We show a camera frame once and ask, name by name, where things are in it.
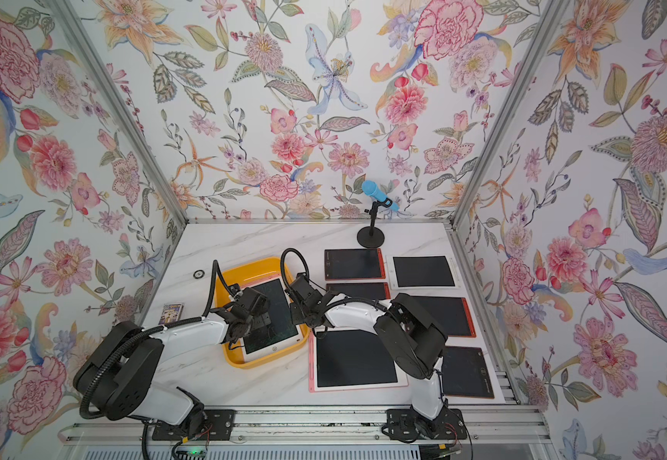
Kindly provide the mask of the red writing tablet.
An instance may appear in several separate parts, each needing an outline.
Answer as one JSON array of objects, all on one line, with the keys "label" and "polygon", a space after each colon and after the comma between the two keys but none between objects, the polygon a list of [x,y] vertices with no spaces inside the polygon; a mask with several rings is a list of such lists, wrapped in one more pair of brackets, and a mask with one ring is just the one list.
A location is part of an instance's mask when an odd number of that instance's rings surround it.
[{"label": "red writing tablet", "polygon": [[464,297],[415,296],[448,337],[476,337],[469,304]]},{"label": "red writing tablet", "polygon": [[383,301],[391,298],[389,285],[385,282],[378,283],[329,283],[326,285],[329,291],[346,294],[349,297],[367,298]]},{"label": "red writing tablet", "polygon": [[324,268],[327,281],[383,280],[384,260],[376,248],[325,249]]},{"label": "red writing tablet", "polygon": [[447,347],[442,365],[447,396],[494,400],[489,368],[480,348]]}]

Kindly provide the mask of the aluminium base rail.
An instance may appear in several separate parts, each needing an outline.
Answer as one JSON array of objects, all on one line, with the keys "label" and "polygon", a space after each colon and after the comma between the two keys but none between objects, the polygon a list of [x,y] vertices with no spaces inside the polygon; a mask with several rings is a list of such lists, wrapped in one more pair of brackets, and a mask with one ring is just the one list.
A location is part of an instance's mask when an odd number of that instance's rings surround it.
[{"label": "aluminium base rail", "polygon": [[59,439],[61,459],[555,459],[532,406],[464,406],[457,433],[402,443],[383,406],[239,406],[231,421],[186,444],[143,436],[134,422],[76,423]]}]

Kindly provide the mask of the yellow plastic storage box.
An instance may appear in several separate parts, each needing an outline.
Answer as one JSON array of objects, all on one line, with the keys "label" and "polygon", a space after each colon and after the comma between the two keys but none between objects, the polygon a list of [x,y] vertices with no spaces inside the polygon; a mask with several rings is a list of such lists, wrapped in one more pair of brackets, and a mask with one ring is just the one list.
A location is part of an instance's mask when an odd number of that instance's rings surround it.
[{"label": "yellow plastic storage box", "polygon": [[[225,281],[228,283],[228,285],[232,286],[233,284],[238,284],[242,289],[253,288],[253,286],[262,283],[269,278],[280,277],[283,283],[282,274],[289,275],[289,271],[286,268],[284,268],[284,271],[281,271],[280,262],[281,260],[279,257],[261,259],[255,262],[244,264],[242,266],[237,266],[237,268],[224,270],[224,272],[222,272],[222,276],[225,278]],[[311,332],[310,328],[305,324],[297,326],[300,326],[304,333],[303,343],[301,345],[294,346],[287,351],[281,352],[279,355],[263,358],[262,360],[257,360],[255,362],[245,363],[245,360],[243,359],[243,339],[240,339],[231,345],[222,345],[224,357],[227,363],[232,367],[248,370],[254,367],[259,367],[263,364],[268,364],[274,360],[278,360],[278,358],[291,355],[293,352],[302,349],[306,345]]]}]

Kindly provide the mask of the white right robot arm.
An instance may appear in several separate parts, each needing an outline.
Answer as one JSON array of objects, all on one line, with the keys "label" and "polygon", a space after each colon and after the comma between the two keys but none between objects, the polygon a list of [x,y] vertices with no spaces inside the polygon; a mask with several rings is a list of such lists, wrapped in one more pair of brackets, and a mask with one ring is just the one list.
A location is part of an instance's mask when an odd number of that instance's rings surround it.
[{"label": "white right robot arm", "polygon": [[408,377],[407,409],[389,409],[383,435],[406,444],[452,442],[470,437],[461,412],[449,408],[442,373],[447,335],[431,314],[410,295],[399,293],[383,304],[377,300],[320,291],[304,273],[284,280],[293,320],[320,337],[335,328],[376,335],[394,364]]}]

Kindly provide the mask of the pink writing tablet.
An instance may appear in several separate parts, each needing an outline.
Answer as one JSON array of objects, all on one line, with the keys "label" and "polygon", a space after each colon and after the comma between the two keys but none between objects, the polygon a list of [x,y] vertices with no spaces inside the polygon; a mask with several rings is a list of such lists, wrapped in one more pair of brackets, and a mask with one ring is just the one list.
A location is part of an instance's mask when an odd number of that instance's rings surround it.
[{"label": "pink writing tablet", "polygon": [[400,387],[408,387],[407,375],[375,333],[333,330],[310,340],[310,393]]},{"label": "pink writing tablet", "polygon": [[245,363],[279,355],[304,341],[301,327],[293,322],[281,278],[269,278],[253,289],[268,299],[268,310],[259,317],[260,326],[254,326],[243,339]]}]

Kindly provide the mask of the black microphone stand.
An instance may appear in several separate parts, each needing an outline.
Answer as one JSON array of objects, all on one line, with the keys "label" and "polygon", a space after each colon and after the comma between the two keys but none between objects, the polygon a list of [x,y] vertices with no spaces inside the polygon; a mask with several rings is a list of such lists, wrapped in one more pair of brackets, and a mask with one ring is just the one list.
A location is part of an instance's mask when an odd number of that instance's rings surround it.
[{"label": "black microphone stand", "polygon": [[385,235],[376,226],[376,220],[379,213],[379,208],[381,207],[380,201],[374,201],[372,203],[371,209],[368,211],[370,216],[370,224],[358,231],[356,235],[356,240],[358,244],[367,249],[377,249],[380,248],[385,240]]}]

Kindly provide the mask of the white writing tablet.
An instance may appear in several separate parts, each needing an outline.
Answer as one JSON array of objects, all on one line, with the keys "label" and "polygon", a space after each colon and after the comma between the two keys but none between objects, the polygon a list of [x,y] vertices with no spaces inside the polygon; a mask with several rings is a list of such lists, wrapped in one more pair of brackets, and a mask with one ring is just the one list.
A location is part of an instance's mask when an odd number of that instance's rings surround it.
[{"label": "white writing tablet", "polygon": [[395,256],[387,259],[389,273],[400,289],[460,289],[462,284],[452,258]]}]

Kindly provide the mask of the small card box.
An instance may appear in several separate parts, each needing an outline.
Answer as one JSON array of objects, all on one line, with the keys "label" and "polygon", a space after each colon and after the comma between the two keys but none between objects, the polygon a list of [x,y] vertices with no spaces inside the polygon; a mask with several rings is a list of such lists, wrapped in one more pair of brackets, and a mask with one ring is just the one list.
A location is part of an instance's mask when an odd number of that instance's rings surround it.
[{"label": "small card box", "polygon": [[159,317],[159,325],[168,325],[181,319],[184,310],[183,303],[170,303],[163,306]]}]

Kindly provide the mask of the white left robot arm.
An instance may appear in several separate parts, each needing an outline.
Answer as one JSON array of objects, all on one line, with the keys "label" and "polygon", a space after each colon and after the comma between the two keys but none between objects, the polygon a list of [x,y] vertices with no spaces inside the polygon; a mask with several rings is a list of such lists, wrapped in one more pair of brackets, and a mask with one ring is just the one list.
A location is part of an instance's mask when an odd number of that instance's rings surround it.
[{"label": "white left robot arm", "polygon": [[204,404],[187,390],[157,383],[159,364],[202,347],[237,342],[270,324],[268,309],[268,297],[249,287],[202,316],[151,329],[130,321],[116,325],[74,377],[82,395],[80,417],[197,427]]}]

